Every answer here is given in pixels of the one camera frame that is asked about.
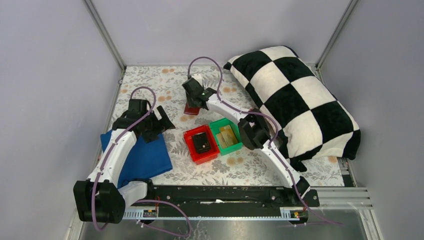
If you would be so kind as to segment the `red leather card holder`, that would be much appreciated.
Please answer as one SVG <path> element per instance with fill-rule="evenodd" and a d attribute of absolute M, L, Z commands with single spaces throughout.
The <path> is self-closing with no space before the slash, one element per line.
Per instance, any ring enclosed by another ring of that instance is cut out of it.
<path fill-rule="evenodd" d="M 186 115 L 197 116 L 200 112 L 200 107 L 190 107 L 188 103 L 186 103 L 183 113 Z"/>

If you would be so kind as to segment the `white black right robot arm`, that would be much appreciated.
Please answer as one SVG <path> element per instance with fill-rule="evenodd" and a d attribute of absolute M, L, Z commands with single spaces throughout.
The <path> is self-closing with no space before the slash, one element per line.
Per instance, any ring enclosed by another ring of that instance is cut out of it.
<path fill-rule="evenodd" d="M 272 141 L 264 113 L 254 108 L 248 110 L 220 99 L 217 91 L 203 87 L 200 74 L 189 75 L 182 84 L 190 107 L 215 112 L 236 124 L 243 145 L 251 151 L 257 151 L 273 165 L 279 181 L 287 190 L 287 201 L 293 206 L 301 205 L 307 199 L 311 189 L 308 181 L 296 171 L 278 150 Z"/>

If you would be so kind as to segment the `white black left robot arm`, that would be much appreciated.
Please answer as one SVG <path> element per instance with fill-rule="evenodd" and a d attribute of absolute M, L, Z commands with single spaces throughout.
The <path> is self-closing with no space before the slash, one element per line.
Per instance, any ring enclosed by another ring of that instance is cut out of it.
<path fill-rule="evenodd" d="M 162 106 L 130 99 L 128 109 L 101 137 L 103 155 L 86 180 L 73 187 L 79 219 L 118 224 L 136 201 L 148 206 L 155 200 L 151 179 L 172 170 L 163 132 L 174 129 Z"/>

